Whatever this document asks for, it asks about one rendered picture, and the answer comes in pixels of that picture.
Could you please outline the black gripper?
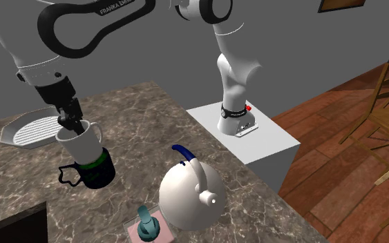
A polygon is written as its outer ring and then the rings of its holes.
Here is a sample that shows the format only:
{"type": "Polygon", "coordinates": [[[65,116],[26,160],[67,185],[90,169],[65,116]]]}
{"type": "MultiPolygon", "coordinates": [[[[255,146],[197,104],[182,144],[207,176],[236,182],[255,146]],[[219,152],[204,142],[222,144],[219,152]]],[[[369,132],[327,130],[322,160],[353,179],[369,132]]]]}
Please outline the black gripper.
{"type": "Polygon", "coordinates": [[[79,100],[75,97],[76,91],[68,76],[48,86],[35,86],[35,89],[46,104],[53,105],[58,113],[62,114],[57,119],[58,124],[74,131],[77,135],[85,132],[81,120],[75,119],[81,118],[83,113],[79,100]]]}

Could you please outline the white mug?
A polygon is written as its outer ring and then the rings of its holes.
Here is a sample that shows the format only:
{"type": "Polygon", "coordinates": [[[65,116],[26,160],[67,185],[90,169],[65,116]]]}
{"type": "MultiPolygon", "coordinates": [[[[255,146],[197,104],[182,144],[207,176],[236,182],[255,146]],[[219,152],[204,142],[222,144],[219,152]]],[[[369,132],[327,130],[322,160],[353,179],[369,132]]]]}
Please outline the white mug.
{"type": "Polygon", "coordinates": [[[77,164],[86,165],[95,162],[102,154],[102,127],[97,122],[81,120],[84,132],[61,128],[55,135],[56,140],[68,151],[77,164]]]}

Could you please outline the white ribbed grill pan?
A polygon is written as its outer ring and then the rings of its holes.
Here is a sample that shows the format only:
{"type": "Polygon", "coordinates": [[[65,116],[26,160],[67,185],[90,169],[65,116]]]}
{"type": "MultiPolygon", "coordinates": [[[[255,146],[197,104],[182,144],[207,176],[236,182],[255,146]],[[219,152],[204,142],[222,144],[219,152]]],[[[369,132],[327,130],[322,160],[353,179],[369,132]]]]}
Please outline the white ribbed grill pan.
{"type": "Polygon", "coordinates": [[[14,119],[0,131],[0,143],[22,149],[34,149],[55,142],[59,113],[54,107],[41,108],[14,119]]]}

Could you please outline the dark mug with green band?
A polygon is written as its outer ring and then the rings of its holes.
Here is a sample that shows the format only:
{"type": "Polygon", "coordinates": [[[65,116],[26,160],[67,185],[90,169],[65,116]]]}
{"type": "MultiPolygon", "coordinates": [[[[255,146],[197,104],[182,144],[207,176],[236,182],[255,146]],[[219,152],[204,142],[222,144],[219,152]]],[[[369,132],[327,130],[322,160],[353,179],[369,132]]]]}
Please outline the dark mug with green band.
{"type": "Polygon", "coordinates": [[[72,164],[60,166],[58,181],[61,184],[69,184],[71,187],[76,187],[83,183],[89,189],[100,189],[109,185],[115,178],[115,167],[113,161],[106,148],[102,148],[102,154],[94,162],[90,164],[81,165],[77,162],[72,164]],[[74,168],[78,174],[79,179],[73,183],[70,180],[63,180],[65,168],[74,168]]]}

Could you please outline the teal pump bottle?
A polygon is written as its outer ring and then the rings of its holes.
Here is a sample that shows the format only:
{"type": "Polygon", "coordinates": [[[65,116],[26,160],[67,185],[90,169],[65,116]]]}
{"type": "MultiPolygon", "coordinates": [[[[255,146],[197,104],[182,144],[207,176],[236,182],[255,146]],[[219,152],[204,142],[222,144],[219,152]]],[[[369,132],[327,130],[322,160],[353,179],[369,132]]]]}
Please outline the teal pump bottle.
{"type": "Polygon", "coordinates": [[[145,205],[137,209],[140,222],[137,225],[137,234],[144,242],[154,241],[160,234],[160,223],[153,217],[145,205]]]}

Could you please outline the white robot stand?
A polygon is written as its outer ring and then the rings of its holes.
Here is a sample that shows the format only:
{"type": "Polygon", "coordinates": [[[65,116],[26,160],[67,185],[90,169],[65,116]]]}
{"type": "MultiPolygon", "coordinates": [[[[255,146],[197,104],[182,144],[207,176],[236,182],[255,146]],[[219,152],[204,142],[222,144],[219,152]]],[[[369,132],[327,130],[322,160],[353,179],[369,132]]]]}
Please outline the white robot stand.
{"type": "Polygon", "coordinates": [[[218,130],[219,111],[217,102],[187,112],[274,192],[279,192],[300,142],[255,106],[251,112],[258,124],[256,130],[240,138],[225,135],[218,130]]]}

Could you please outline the framed wall picture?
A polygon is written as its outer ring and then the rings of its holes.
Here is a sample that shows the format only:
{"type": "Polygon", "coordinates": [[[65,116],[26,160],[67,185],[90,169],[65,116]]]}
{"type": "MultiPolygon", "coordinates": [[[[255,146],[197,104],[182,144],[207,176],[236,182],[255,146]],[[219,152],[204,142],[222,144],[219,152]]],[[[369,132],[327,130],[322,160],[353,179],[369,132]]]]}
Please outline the framed wall picture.
{"type": "Polygon", "coordinates": [[[365,2],[366,0],[321,0],[318,13],[358,8],[365,2]]]}

